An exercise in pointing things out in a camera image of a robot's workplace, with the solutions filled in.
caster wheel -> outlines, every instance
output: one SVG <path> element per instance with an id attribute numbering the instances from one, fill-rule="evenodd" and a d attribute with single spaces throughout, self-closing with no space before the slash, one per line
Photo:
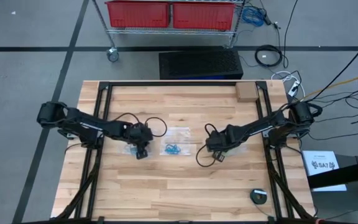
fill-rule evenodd
<path id="1" fill-rule="evenodd" d="M 119 59 L 119 54 L 117 52 L 117 49 L 110 49 L 107 51 L 107 58 L 110 62 L 117 62 Z"/>

wire shelf cart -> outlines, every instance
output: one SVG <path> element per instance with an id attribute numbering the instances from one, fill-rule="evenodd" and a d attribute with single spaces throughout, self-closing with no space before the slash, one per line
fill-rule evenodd
<path id="1" fill-rule="evenodd" d="M 92 0 L 92 3 L 98 13 L 100 21 L 103 25 L 105 33 L 110 41 L 111 48 L 107 51 L 107 57 L 110 62 L 116 62 L 119 59 L 119 54 L 117 47 L 114 43 L 113 36 L 114 34 L 177 34 L 177 35 L 219 35 L 229 37 L 229 44 L 225 45 L 226 48 L 232 48 L 234 41 L 237 35 L 237 30 L 241 21 L 241 14 L 246 4 L 246 0 L 163 0 L 165 2 L 229 2 L 234 4 L 240 4 L 241 10 L 236 19 L 234 26 L 231 26 L 230 30 L 217 30 L 217 29 L 177 29 L 173 28 L 173 19 L 170 18 L 170 23 L 168 27 L 164 28 L 154 28 L 154 27 L 113 27 L 108 28 L 106 22 L 104 21 L 103 15 L 100 11 L 98 3 L 96 0 Z"/>

red storage bin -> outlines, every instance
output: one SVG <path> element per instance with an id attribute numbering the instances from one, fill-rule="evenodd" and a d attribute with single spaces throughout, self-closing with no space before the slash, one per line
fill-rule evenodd
<path id="1" fill-rule="evenodd" d="M 112 27 L 167 27 L 167 2 L 106 2 Z"/>
<path id="2" fill-rule="evenodd" d="M 173 27 L 229 30 L 233 11 L 234 4 L 232 3 L 173 3 Z"/>

cardboard box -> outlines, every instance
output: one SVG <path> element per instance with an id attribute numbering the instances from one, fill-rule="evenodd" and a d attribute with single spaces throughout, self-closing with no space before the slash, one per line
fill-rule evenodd
<path id="1" fill-rule="evenodd" d="M 253 103 L 259 98 L 255 82 L 237 82 L 236 92 L 240 103 Z"/>

wooden tabletop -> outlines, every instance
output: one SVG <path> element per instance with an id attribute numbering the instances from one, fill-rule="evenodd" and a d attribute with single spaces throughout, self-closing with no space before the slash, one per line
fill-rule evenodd
<path id="1" fill-rule="evenodd" d="M 283 83 L 266 82 L 272 109 L 276 110 L 287 102 Z M 83 83 L 78 109 L 93 114 L 98 84 L 97 81 Z M 149 157 L 142 160 L 130 155 L 130 147 L 124 142 L 105 138 L 94 220 L 99 216 L 106 220 L 138 221 L 266 220 L 267 216 L 259 209 L 275 216 L 260 134 L 232 150 L 232 155 L 222 163 L 203 168 L 195 160 L 197 149 L 207 138 L 206 123 L 222 130 L 228 124 L 242 126 L 258 119 L 255 103 L 238 103 L 234 86 L 115 86 L 108 120 L 126 112 L 134 113 L 141 122 L 153 116 L 162 118 L 167 123 L 168 135 L 154 138 Z M 120 120 L 135 123 L 131 116 Z M 157 120 L 150 121 L 149 126 L 155 134 L 165 129 Z M 69 145 L 76 143 L 79 140 L 70 141 Z M 166 145 L 171 143 L 178 143 L 183 155 L 164 155 Z M 289 139 L 288 145 L 298 149 L 294 139 Z M 74 146 L 66 153 L 53 217 L 62 212 L 79 188 L 85 151 Z M 313 201 L 300 154 L 284 148 L 282 156 L 290 190 L 313 215 Z M 211 154 L 202 150 L 200 162 L 210 163 Z M 249 196 L 255 188 L 264 189 L 268 195 L 267 203 L 258 207 Z M 285 216 L 280 190 L 279 195 Z M 88 195 L 84 201 L 82 215 Z"/>

